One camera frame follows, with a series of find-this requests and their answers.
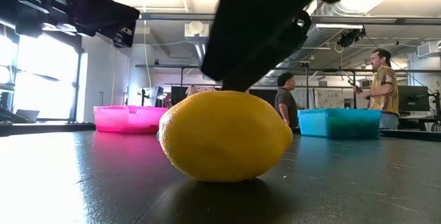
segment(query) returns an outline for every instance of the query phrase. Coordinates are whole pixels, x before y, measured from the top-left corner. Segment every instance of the mounted camera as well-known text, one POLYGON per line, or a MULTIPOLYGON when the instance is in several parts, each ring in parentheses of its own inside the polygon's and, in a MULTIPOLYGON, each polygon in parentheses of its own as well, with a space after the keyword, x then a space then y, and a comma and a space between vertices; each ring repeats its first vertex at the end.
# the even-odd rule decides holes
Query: mounted camera
POLYGON ((111 38, 118 48, 132 47, 140 12, 113 0, 0 0, 0 23, 20 35, 64 32, 111 38))
POLYGON ((348 32, 342 33, 342 36, 337 41, 337 44, 340 45, 342 48, 346 48, 356 43, 364 36, 366 36, 366 30, 364 26, 361 29, 351 29, 348 32))

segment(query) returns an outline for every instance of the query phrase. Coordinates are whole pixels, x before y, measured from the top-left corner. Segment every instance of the blue plastic bin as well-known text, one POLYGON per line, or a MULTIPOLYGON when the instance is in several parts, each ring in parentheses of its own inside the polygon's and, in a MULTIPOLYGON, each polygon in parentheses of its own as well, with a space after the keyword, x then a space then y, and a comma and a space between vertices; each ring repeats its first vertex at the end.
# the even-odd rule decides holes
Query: blue plastic bin
POLYGON ((302 135, 330 139, 367 139, 378 137, 381 110, 302 110, 298 118, 302 135))

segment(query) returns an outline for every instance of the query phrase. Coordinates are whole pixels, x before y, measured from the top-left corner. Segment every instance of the pink tray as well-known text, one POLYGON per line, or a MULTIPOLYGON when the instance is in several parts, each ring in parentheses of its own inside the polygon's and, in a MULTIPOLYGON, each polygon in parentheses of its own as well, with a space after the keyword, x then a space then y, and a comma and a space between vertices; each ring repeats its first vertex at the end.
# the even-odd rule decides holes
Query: pink tray
POLYGON ((166 108, 144 106, 94 107, 96 130, 124 134, 155 134, 166 108))

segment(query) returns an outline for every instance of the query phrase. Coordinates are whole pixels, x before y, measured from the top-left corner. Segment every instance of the white wall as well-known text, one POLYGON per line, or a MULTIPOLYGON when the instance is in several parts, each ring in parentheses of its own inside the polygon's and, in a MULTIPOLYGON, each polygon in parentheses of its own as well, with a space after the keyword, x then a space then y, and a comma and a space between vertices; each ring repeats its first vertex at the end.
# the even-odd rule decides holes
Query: white wall
POLYGON ((100 36, 84 37, 82 48, 76 115, 77 121, 94 122, 94 106, 123 105, 130 51, 116 49, 110 40, 100 36))

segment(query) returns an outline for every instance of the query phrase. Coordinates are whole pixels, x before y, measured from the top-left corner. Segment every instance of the glass window pane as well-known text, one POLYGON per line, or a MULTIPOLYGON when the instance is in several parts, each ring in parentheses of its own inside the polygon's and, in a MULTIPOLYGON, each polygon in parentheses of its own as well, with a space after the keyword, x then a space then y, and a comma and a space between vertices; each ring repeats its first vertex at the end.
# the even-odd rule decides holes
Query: glass window pane
POLYGON ((0 35, 0 83, 13 83, 13 61, 17 52, 17 45, 0 35))
POLYGON ((17 67, 25 72, 75 82, 78 54, 70 45, 47 35, 38 39, 21 36, 17 67))
POLYGON ((72 82, 54 82, 33 74, 17 73, 14 109, 39 110, 39 118, 68 119, 75 95, 72 82))

